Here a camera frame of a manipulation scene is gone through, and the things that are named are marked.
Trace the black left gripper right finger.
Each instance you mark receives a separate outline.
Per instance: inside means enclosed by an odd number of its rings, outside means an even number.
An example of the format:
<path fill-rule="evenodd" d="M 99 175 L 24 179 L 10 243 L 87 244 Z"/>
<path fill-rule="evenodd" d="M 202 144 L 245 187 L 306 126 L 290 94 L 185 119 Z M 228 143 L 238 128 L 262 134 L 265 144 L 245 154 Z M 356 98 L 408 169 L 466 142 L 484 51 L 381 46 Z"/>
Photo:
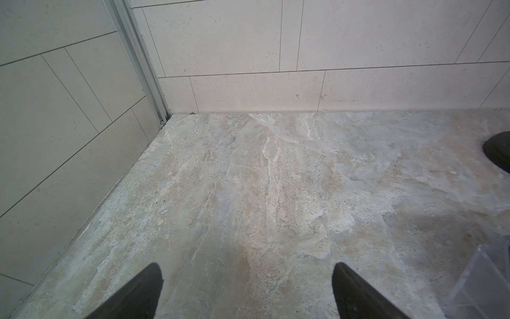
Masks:
<path fill-rule="evenodd" d="M 340 318 L 409 318 L 345 263 L 337 263 L 332 289 Z"/>

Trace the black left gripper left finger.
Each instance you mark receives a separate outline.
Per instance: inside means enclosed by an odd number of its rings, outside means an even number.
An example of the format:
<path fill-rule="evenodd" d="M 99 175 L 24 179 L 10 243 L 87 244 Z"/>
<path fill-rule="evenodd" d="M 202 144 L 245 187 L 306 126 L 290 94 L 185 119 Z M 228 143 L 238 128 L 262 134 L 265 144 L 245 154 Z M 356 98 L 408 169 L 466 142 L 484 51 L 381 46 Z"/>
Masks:
<path fill-rule="evenodd" d="M 151 263 L 86 319 L 154 318 L 163 283 L 160 266 Z"/>

